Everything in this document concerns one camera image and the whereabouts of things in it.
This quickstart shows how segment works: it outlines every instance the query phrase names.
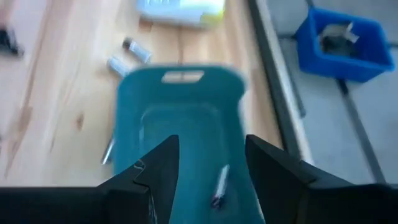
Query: blue plastic bin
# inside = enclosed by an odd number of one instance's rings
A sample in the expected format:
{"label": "blue plastic bin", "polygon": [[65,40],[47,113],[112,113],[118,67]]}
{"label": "blue plastic bin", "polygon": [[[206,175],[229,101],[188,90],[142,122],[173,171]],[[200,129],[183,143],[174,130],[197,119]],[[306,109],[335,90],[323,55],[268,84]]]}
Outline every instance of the blue plastic bin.
{"label": "blue plastic bin", "polygon": [[[197,82],[179,82],[201,73]],[[221,67],[132,72],[118,90],[115,173],[178,134],[180,169],[170,223],[264,223],[244,154],[238,116],[243,93],[239,75]],[[225,206],[217,212],[211,209],[211,198],[226,164],[230,172]]]}
{"label": "blue plastic bin", "polygon": [[[328,24],[350,22],[353,23],[351,31],[359,36],[354,44],[358,58],[324,54],[320,48],[319,33]],[[366,82],[382,72],[394,69],[386,37],[380,24],[375,21],[311,8],[296,38],[298,61],[304,72]]]}

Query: dustpan handle hole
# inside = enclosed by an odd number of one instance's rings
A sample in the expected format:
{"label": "dustpan handle hole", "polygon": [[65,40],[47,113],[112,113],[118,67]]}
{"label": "dustpan handle hole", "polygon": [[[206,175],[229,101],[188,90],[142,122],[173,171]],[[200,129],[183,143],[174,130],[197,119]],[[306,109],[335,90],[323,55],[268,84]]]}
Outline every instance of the dustpan handle hole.
{"label": "dustpan handle hole", "polygon": [[162,83],[172,83],[172,84],[185,84],[185,83],[196,83],[204,75],[204,71],[195,70],[187,72],[166,72],[162,77]]}

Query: battery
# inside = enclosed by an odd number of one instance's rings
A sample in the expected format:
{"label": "battery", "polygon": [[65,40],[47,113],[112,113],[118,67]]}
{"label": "battery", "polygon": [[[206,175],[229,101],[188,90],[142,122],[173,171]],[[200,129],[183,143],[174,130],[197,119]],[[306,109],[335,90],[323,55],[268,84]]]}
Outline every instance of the battery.
{"label": "battery", "polygon": [[136,56],[142,63],[150,63],[152,53],[141,47],[133,38],[126,37],[122,46]]}

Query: small metal cylinder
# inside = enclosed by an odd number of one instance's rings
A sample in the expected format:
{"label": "small metal cylinder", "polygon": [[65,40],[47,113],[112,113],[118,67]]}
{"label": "small metal cylinder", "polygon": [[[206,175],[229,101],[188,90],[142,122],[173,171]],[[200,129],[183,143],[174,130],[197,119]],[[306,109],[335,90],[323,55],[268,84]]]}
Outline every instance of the small metal cylinder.
{"label": "small metal cylinder", "polygon": [[131,69],[116,57],[111,57],[108,60],[108,67],[116,72],[121,78],[124,78]]}
{"label": "small metal cylinder", "polygon": [[114,138],[112,137],[111,140],[108,143],[108,146],[106,146],[104,155],[102,156],[101,164],[105,165],[111,162],[111,152],[114,146]]}
{"label": "small metal cylinder", "polygon": [[152,53],[141,47],[133,38],[126,37],[122,46],[124,49],[130,51],[134,56],[136,56],[142,63],[150,63]]}

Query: wooden surface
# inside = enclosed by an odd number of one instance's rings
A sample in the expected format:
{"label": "wooden surface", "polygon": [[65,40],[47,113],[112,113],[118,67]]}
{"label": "wooden surface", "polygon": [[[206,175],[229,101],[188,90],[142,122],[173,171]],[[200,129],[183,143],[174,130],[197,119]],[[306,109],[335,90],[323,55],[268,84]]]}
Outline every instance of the wooden surface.
{"label": "wooden surface", "polygon": [[14,17],[22,21],[14,24],[26,55],[0,56],[0,185],[98,185],[111,177],[100,159],[119,79],[106,61],[117,55],[140,66],[121,49],[127,35],[153,52],[153,64],[239,70],[246,133],[280,146],[245,0],[228,1],[224,22],[211,30],[140,22],[132,0],[20,1],[30,12]]}

